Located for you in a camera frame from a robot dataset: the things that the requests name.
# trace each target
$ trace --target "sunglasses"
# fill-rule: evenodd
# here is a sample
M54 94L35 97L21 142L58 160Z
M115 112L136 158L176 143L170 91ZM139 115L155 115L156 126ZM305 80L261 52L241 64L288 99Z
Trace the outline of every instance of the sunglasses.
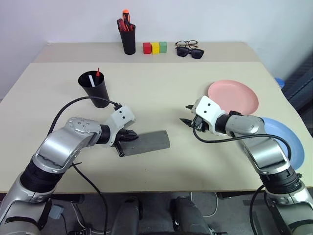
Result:
M204 54L204 50L201 49L189 49L187 47L177 47L177 55L185 57L188 54L191 54L191 57L194 59L201 59Z
M196 40L190 40L190 41L178 41L175 43L175 46L177 47L190 47L191 49L198 47L198 42Z

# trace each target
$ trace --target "blue plate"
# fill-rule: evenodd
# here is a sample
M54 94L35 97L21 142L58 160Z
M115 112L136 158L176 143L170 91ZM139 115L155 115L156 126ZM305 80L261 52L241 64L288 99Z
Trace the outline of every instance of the blue plate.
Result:
M289 129L287 126L279 121L270 119L268 117L263 117L265 124L265 131L268 134L279 136L285 139L291 147L291 165L293 169L297 170L304 162L304 149L301 141L297 135ZM287 156L287 148L281 141L277 140L282 147L285 155Z

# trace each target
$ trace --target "robotic arm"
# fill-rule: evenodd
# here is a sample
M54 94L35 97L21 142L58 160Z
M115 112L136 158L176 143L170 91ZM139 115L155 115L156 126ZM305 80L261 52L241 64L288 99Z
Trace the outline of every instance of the robotic arm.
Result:
M122 106L104 124L73 117L48 135L0 205L0 235L39 235L51 209L49 198L82 148L96 143L113 146L134 119Z
M192 122L188 123L185 119L183 122L200 131L208 129L212 134L231 137L266 134L261 118L243 116L234 111L227 114L206 96L187 108L196 116ZM272 202L270 211L280 233L312 235L313 199L278 142L269 137L240 141L266 188Z

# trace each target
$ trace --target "yellow block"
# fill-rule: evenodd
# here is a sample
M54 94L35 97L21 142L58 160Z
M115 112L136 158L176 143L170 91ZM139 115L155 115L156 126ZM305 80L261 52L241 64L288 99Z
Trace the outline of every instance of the yellow block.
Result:
M151 43L152 45L152 54L160 53L160 44L159 43Z

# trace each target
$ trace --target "black cup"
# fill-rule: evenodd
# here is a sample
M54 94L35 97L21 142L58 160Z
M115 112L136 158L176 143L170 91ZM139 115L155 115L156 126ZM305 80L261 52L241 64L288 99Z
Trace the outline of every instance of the black cup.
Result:
M104 82L104 75L103 73L100 72L100 76L96 76L97 71L88 71L86 73L83 73L80 75L78 78L78 83L79 85L84 88L85 92L88 94L88 96L97 96L101 97L104 99L109 99L107 88ZM94 82L94 87L92 87L89 75L92 76L93 82ZM104 108L109 105L109 103L105 100L100 100L100 99L91 99L93 104L97 108Z
M133 30L132 31L127 31L127 32L121 32L119 29L119 33L121 35L122 43L123 43L123 48L124 52L127 55L132 55L135 54L136 52L136 43L135 43L135 30L136 30L136 25L132 24Z

